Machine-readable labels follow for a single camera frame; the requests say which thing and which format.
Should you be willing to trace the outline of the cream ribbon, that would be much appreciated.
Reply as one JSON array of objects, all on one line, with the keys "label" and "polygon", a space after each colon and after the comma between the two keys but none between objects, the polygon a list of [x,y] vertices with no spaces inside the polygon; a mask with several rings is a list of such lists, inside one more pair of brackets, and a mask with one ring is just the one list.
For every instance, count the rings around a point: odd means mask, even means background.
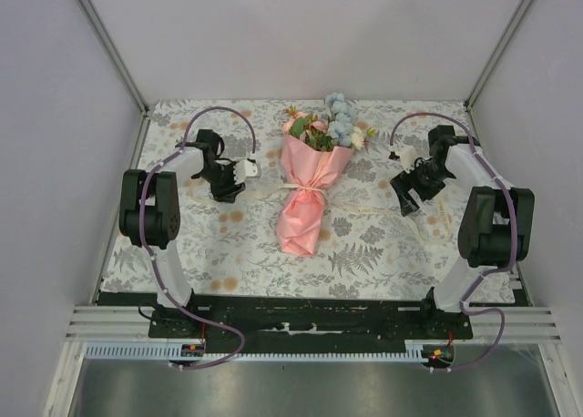
[{"label": "cream ribbon", "polygon": [[441,200],[437,200],[437,208],[439,211],[439,218],[444,226],[445,234],[440,238],[426,239],[422,236],[419,227],[415,221],[410,216],[402,216],[400,213],[391,210],[389,208],[371,208],[362,205],[354,206],[342,203],[338,200],[333,200],[328,197],[328,194],[324,189],[315,187],[305,187],[294,183],[278,183],[274,187],[260,188],[255,190],[244,189],[237,195],[238,200],[250,201],[250,200],[262,200],[266,199],[272,195],[279,194],[280,190],[310,190],[322,195],[328,200],[332,207],[341,209],[346,213],[350,214],[364,214],[364,215],[387,215],[391,217],[399,217],[403,222],[410,228],[414,233],[416,239],[425,247],[438,247],[444,246],[453,236],[453,231],[449,218],[445,210],[445,203]]}]

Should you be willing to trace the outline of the orange fake rose stem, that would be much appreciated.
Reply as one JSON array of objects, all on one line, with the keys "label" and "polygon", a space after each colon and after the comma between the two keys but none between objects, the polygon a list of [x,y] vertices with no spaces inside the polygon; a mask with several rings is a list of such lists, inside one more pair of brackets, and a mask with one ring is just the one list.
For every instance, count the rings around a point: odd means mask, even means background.
[{"label": "orange fake rose stem", "polygon": [[289,106],[285,113],[290,117],[287,122],[282,127],[282,132],[284,135],[290,135],[299,140],[305,139],[305,134],[312,126],[312,124],[318,119],[318,117],[312,113],[304,113],[298,111],[295,106]]}]

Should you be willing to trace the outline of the pink wrapping paper sheet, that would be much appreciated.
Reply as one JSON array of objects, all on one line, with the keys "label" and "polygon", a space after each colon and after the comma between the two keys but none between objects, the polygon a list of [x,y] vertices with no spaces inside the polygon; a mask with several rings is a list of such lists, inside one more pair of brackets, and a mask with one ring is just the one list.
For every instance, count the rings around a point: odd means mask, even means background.
[{"label": "pink wrapping paper sheet", "polygon": [[281,165],[290,192],[276,228],[282,252],[314,255],[326,205],[324,191],[342,174],[353,153],[353,148],[342,146],[319,151],[291,135],[283,137]]}]

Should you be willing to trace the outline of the blue fake hydrangea stem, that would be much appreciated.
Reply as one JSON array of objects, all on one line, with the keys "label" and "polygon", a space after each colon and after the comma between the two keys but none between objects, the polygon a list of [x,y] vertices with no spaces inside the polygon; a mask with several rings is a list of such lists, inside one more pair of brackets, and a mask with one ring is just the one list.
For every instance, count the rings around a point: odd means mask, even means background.
[{"label": "blue fake hydrangea stem", "polygon": [[356,124],[353,105],[342,93],[331,93],[324,99],[324,104],[329,109],[326,135],[338,146],[351,147]]}]

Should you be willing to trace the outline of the pink fake rose stem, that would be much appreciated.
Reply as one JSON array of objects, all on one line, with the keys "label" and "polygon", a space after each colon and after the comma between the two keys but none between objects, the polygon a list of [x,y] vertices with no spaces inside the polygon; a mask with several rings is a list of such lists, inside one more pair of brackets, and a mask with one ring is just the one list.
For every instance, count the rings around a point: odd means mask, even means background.
[{"label": "pink fake rose stem", "polygon": [[330,152],[333,148],[333,139],[327,134],[327,124],[321,120],[315,120],[306,126],[303,142],[321,152]]}]

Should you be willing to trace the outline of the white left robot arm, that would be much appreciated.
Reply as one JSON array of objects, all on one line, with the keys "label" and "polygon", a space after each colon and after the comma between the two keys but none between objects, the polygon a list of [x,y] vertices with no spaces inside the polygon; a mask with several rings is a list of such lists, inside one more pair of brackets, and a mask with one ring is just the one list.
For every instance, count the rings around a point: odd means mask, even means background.
[{"label": "white left robot arm", "polygon": [[139,248],[157,283],[157,301],[176,308],[169,326],[180,337],[193,336],[200,315],[189,308],[194,291],[179,259],[176,239],[181,226],[179,186],[201,179],[210,186],[212,203],[235,202],[245,189],[245,163],[224,158],[222,137],[209,129],[178,145],[177,151],[150,171],[128,169],[122,177],[118,225],[121,234]]}]

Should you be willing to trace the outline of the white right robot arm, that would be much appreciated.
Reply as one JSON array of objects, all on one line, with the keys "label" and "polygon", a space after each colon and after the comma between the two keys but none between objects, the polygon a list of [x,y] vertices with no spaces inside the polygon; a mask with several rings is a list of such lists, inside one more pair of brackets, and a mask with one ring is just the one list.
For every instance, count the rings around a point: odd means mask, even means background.
[{"label": "white right robot arm", "polygon": [[429,157],[414,149],[392,147],[391,157],[403,171],[391,180],[401,214],[409,217],[419,209],[418,200],[434,199],[453,179],[468,193],[457,232],[459,256],[437,286],[423,300],[417,315],[418,330],[438,338],[450,327],[448,313],[463,312],[472,293],[491,274],[507,272],[528,253],[535,195],[505,180],[487,161],[478,142],[457,135],[452,126],[439,125],[428,133]]}]

